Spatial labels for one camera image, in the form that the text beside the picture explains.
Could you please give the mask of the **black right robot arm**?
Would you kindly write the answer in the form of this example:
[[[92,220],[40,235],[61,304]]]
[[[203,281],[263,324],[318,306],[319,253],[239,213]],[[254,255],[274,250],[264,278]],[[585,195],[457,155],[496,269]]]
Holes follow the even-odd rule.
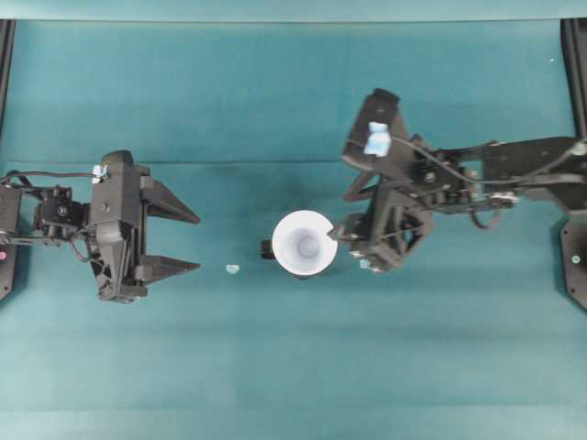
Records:
[[[550,200],[571,216],[586,216],[586,141],[547,137],[432,150],[420,137],[393,136],[385,157],[349,139],[343,159],[359,174],[344,199],[366,200],[329,236],[349,245],[371,271],[399,269],[433,229],[433,215],[468,215],[494,228],[520,197]]]

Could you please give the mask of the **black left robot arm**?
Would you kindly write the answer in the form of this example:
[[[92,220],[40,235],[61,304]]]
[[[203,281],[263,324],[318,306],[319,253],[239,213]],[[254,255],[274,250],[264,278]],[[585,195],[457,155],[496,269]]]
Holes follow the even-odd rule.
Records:
[[[30,172],[1,180],[3,247],[70,247],[90,265],[101,301],[132,303],[153,282],[199,269],[199,264],[147,252],[147,220],[197,225],[199,217],[150,170],[130,162],[97,165],[92,199],[77,202],[72,188],[34,186]]]

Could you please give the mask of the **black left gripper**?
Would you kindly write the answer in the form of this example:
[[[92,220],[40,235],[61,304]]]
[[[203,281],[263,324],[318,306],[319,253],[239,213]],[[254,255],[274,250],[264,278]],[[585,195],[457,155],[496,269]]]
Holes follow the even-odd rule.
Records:
[[[198,263],[143,256],[147,215],[197,225],[200,218],[148,168],[118,162],[95,166],[88,214],[90,265],[102,301],[132,303],[153,283],[200,268]]]

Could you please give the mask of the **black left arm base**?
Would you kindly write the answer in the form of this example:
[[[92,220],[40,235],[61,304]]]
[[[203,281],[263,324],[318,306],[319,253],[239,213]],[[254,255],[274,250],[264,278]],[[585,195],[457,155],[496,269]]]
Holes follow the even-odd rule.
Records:
[[[0,255],[0,301],[3,301],[14,289],[17,246],[2,245]]]

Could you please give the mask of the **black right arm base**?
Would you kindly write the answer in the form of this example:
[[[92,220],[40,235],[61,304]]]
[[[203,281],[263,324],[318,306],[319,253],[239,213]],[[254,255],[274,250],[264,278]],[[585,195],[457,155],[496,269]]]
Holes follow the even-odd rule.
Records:
[[[586,310],[586,221],[569,218],[559,231],[565,291]]]

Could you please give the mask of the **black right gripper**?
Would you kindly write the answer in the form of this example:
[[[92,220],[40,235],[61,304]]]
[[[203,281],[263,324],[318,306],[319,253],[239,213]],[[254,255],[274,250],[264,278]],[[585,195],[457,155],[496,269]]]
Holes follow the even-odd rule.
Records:
[[[372,171],[362,170],[343,195],[345,202],[369,200],[368,239],[365,259],[370,270],[382,273],[400,269],[405,260],[421,245],[433,226],[432,212],[406,194],[391,188],[379,187]],[[347,215],[336,223],[327,235],[338,242],[366,240],[366,215]]]

